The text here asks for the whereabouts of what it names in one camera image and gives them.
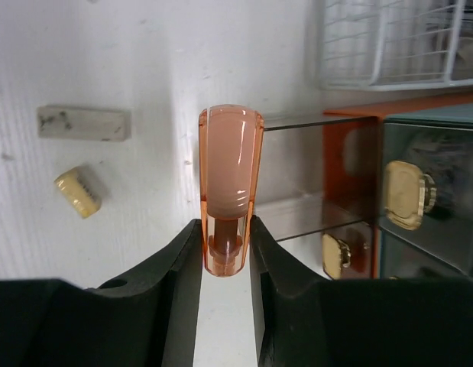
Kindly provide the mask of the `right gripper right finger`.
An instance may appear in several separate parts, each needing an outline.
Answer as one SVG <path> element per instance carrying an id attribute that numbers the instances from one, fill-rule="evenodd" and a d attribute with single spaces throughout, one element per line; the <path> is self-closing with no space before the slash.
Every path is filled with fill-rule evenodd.
<path id="1" fill-rule="evenodd" d="M 473 281 L 331 281 L 250 224 L 260 366 L 473 366 Z"/>

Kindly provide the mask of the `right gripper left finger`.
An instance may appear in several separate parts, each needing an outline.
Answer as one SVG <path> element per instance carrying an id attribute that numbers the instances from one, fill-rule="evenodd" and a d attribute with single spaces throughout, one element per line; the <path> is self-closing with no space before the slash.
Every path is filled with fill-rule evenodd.
<path id="1" fill-rule="evenodd" d="M 202 225 L 97 288 L 0 281 L 0 366 L 190 366 Z"/>

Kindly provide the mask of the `clear smoked drawer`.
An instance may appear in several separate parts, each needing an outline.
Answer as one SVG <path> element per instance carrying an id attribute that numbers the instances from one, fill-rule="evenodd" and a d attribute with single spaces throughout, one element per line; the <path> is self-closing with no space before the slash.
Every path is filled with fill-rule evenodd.
<path id="1" fill-rule="evenodd" d="M 268 119 L 257 216 L 277 241 L 373 221 L 380 140 L 370 116 Z"/>

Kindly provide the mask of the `orange marker pen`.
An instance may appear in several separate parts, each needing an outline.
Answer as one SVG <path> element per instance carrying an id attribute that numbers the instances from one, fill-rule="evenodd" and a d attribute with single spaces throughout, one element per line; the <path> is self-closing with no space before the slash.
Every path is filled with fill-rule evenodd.
<path id="1" fill-rule="evenodd" d="M 245 266 L 263 135 L 263 116 L 245 106 L 212 106 L 199 115 L 203 264 L 216 277 Z"/>

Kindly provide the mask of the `grey white eraser block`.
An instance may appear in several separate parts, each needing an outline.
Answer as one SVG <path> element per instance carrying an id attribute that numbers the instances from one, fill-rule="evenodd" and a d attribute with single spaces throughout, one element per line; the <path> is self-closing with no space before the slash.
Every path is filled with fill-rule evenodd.
<path id="1" fill-rule="evenodd" d="M 131 135 L 129 112 L 72 106 L 36 109 L 40 138 L 121 142 Z"/>

